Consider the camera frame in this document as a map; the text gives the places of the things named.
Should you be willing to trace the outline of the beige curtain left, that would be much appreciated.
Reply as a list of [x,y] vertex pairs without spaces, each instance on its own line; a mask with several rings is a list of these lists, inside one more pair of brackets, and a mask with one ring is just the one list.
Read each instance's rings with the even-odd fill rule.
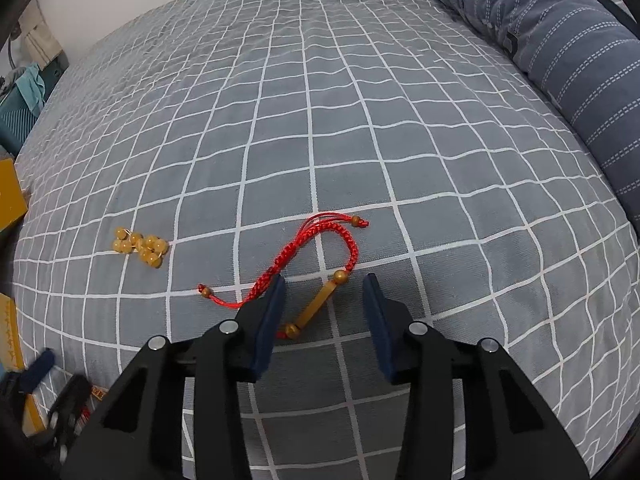
[[23,44],[30,58],[43,70],[63,48],[50,31],[37,0],[30,0],[20,17]]

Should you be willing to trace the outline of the teal cloth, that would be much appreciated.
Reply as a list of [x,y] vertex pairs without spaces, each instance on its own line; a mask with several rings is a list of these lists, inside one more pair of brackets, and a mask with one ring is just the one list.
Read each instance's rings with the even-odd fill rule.
[[15,85],[32,116],[38,117],[46,104],[46,84],[40,75],[39,65],[32,63],[26,66]]

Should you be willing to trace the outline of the blue striped pillow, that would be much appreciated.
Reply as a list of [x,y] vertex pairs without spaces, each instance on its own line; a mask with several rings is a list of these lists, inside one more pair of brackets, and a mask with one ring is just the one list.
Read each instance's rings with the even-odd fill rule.
[[639,222],[639,39],[598,0],[439,0],[558,109]]

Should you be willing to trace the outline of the teal storage box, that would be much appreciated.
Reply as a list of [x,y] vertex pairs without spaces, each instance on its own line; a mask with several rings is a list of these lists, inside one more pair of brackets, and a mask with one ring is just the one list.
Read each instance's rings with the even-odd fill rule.
[[[18,70],[18,77],[24,72],[24,68],[21,67]],[[44,70],[40,70],[40,75],[46,84],[46,103],[62,77],[62,73],[64,73],[64,67],[55,62],[52,62]],[[12,81],[9,91],[1,98],[1,146],[13,157],[21,151],[40,116],[32,116],[15,85],[17,78]]]

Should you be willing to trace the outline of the grey checked bed sheet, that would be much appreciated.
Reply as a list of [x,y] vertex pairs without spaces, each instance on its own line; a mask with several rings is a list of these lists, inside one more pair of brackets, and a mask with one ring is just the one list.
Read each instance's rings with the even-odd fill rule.
[[639,414],[639,222],[510,54],[439,0],[175,0],[61,78],[16,160],[24,356],[111,387],[200,336],[299,226],[358,214],[359,261],[239,390],[257,479],[389,479],[408,391],[361,307],[497,339],[599,472]]

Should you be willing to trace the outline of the white blue cardboard jewelry box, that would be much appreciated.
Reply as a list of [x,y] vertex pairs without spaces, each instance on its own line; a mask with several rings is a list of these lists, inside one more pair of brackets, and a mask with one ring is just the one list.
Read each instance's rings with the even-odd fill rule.
[[18,231],[27,212],[27,200],[10,158],[1,161],[1,364],[8,372],[25,367],[12,292]]

